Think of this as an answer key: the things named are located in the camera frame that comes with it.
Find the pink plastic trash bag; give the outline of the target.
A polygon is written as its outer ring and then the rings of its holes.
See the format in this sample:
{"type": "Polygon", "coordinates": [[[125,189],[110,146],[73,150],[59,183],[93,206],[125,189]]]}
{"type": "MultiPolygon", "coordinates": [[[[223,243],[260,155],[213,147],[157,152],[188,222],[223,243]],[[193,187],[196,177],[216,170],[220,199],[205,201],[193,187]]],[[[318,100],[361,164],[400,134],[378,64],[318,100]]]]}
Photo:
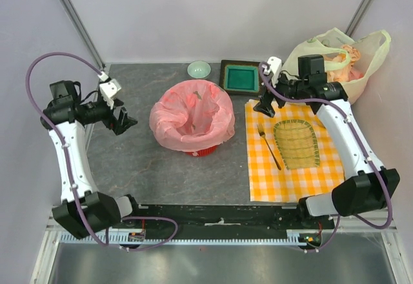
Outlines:
{"type": "Polygon", "coordinates": [[[187,80],[168,89],[150,111],[149,126],[165,148],[196,152],[228,141],[235,134],[230,96],[217,84],[187,80]]]}

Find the red mesh trash bin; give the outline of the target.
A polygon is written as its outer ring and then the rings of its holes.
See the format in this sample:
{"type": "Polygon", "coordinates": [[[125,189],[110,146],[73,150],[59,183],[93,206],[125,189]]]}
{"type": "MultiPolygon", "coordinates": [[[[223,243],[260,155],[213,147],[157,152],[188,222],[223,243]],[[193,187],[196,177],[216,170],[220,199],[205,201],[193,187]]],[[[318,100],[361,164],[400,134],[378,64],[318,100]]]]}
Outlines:
{"type": "Polygon", "coordinates": [[[216,149],[217,149],[217,145],[203,149],[203,150],[185,152],[185,154],[192,156],[192,157],[205,157],[205,156],[212,154],[216,149]]]}

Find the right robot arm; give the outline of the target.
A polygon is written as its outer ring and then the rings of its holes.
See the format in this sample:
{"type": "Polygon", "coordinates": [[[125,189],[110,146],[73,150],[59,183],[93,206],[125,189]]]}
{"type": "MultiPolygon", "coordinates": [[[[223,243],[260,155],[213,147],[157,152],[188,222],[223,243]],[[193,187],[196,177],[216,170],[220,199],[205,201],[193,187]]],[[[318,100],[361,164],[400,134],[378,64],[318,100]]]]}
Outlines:
{"type": "Polygon", "coordinates": [[[282,70],[275,56],[259,64],[266,90],[255,110],[274,117],[273,101],[279,108],[286,103],[308,105],[332,138],[345,174],[344,182],[331,192],[299,200],[297,224],[310,228],[320,216],[355,216],[372,228],[388,228],[393,219],[391,197],[400,181],[397,170],[387,169],[368,145],[343,86],[328,81],[323,56],[300,56],[297,63],[296,77],[282,70]]]}

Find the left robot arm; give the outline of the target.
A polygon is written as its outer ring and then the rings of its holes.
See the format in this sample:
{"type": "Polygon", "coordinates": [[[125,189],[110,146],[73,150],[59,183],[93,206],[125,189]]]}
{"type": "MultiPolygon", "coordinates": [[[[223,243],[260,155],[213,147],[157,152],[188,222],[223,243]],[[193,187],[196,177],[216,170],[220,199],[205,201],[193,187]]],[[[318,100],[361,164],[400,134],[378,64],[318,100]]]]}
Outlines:
{"type": "Polygon", "coordinates": [[[137,124],[117,98],[120,84],[111,78],[100,82],[97,99],[91,102],[81,96],[75,81],[53,83],[50,90],[52,100],[41,123],[54,143],[61,175],[61,205],[53,208],[54,219],[77,239],[120,222],[137,227],[142,213],[133,207],[134,198],[99,192],[86,155],[87,125],[101,122],[118,136],[137,124]]]}

